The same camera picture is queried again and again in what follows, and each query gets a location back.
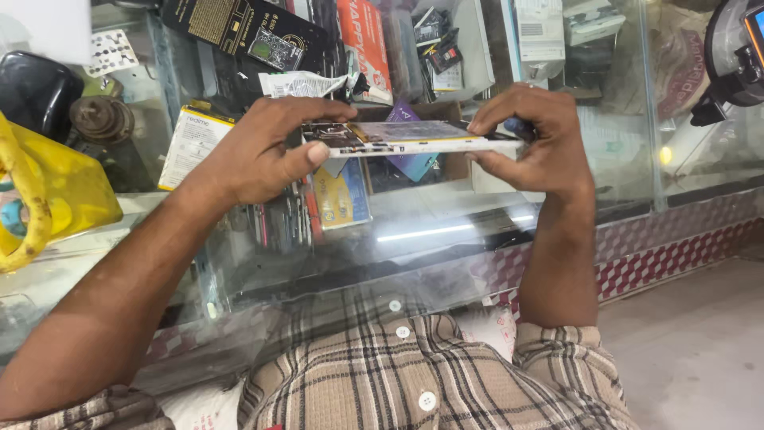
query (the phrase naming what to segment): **floor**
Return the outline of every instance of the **floor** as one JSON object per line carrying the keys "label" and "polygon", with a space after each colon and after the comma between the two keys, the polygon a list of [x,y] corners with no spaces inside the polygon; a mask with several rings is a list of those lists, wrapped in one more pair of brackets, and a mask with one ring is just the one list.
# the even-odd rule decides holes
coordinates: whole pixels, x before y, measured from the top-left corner
{"label": "floor", "polygon": [[731,259],[606,305],[599,326],[643,429],[761,428],[764,262]]}

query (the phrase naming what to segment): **orange box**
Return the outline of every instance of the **orange box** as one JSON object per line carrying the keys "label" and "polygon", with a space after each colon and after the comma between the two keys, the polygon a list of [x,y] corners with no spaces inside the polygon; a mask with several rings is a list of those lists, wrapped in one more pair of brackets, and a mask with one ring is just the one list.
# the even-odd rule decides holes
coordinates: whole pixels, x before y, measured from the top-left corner
{"label": "orange box", "polygon": [[393,104],[393,92],[390,88],[390,69],[387,66],[387,54],[382,32],[382,16],[379,9],[366,0],[337,0],[339,25],[342,29],[342,42],[348,53],[348,62],[354,69],[366,75],[369,85],[390,94],[387,99],[363,94],[367,102]]}

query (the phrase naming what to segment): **yellow bucket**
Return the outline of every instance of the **yellow bucket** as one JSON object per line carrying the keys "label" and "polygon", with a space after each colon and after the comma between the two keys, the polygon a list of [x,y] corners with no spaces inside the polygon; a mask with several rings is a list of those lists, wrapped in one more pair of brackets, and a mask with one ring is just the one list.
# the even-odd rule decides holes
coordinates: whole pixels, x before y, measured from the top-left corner
{"label": "yellow bucket", "polygon": [[[0,112],[0,177],[5,174],[21,202],[15,200],[18,209],[8,204],[2,208],[0,272],[29,264],[51,240],[122,219],[117,197],[95,159],[15,125]],[[18,228],[8,231],[6,215],[20,210],[22,202],[28,222],[16,226],[22,233]]]}

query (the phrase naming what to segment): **rusty metal part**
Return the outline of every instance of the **rusty metal part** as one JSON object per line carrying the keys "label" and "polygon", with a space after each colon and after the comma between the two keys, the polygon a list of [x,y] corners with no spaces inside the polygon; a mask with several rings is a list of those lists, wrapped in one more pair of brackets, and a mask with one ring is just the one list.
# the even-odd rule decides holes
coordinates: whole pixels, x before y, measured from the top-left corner
{"label": "rusty metal part", "polygon": [[98,145],[114,145],[129,138],[135,127],[133,112],[121,100],[110,96],[78,99],[69,110],[77,132]]}

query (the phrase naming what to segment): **purple card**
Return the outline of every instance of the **purple card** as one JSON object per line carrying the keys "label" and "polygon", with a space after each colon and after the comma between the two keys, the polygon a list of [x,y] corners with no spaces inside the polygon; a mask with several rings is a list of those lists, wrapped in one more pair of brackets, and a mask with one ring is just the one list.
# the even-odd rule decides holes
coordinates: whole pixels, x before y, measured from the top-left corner
{"label": "purple card", "polygon": [[[393,106],[393,111],[387,116],[386,122],[405,122],[405,121],[421,121],[418,116],[411,110],[406,102],[398,100]],[[419,182],[430,167],[435,164],[435,158],[438,157],[438,153],[434,154],[416,154],[416,155],[388,155],[387,159],[400,171],[403,172],[409,179],[414,182]]]}

